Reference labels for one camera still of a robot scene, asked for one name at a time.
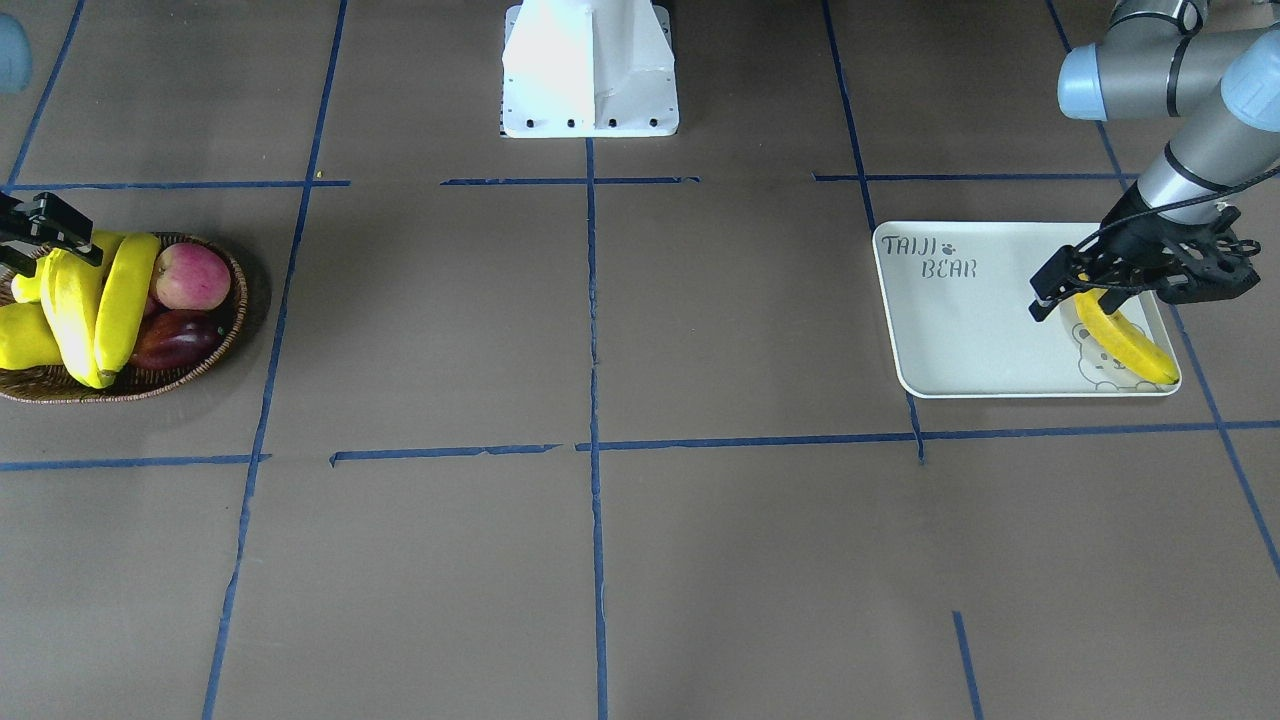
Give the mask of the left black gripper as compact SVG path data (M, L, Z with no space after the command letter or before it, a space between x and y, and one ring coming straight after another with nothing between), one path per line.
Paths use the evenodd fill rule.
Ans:
M1170 264L1164 240L1189 240L1206 231L1233 231L1240 213L1219 210L1211 202L1192 205L1207 210L1204 223L1184 224L1151 211L1152 206L1137 190L1128 190L1101 222L1102 234L1087 250L1073 245L1060 246L1029 279L1034 299L1029 314L1037 323L1073 295L1083 282L1151 287L1164 277Z

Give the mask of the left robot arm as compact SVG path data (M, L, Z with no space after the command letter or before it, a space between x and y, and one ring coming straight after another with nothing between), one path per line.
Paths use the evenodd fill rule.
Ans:
M1103 40L1065 58L1064 115L1181 127L1100 227L1030 278L1034 320L1089 290L1110 314L1144 292L1203 304L1260 283L1260 247L1235 234L1231 200L1277 174L1277 27L1207 33L1208 15L1207 1L1120 1Z

